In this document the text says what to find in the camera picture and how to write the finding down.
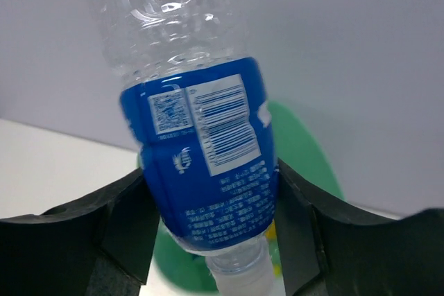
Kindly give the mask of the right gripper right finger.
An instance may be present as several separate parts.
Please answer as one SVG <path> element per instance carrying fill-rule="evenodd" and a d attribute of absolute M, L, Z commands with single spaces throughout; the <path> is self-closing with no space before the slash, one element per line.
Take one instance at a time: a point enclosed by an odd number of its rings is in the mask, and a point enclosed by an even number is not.
<path fill-rule="evenodd" d="M 443 210 L 386 218 L 280 163 L 275 212 L 287 295 L 442 295 Z"/>

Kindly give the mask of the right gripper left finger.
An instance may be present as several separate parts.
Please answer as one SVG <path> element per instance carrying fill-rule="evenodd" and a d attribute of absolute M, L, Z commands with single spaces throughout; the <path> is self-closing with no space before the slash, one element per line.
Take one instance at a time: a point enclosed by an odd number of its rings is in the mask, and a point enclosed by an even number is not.
<path fill-rule="evenodd" d="M 140 169 L 40 215 L 1 220 L 2 295 L 138 295 L 159 213 Z"/>

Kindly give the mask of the bottle yellow cap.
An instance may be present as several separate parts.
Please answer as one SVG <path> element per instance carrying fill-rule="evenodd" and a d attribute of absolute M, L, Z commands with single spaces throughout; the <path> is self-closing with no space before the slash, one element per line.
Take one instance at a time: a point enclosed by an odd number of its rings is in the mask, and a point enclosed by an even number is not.
<path fill-rule="evenodd" d="M 266 240 L 268 241 L 268 249 L 273 264 L 273 272 L 275 277 L 282 276 L 282 264 L 280 260 L 280 251 L 278 247 L 278 238 L 275 228 L 275 221 L 271 223 L 265 232 Z"/>

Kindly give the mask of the clear bottle blue label white cap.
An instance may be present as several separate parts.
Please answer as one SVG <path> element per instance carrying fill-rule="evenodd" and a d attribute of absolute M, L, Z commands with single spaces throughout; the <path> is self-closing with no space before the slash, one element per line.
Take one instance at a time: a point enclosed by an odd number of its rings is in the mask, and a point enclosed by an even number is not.
<path fill-rule="evenodd" d="M 168 232 L 222 295 L 270 295 L 278 161 L 237 0 L 91 2 Z"/>

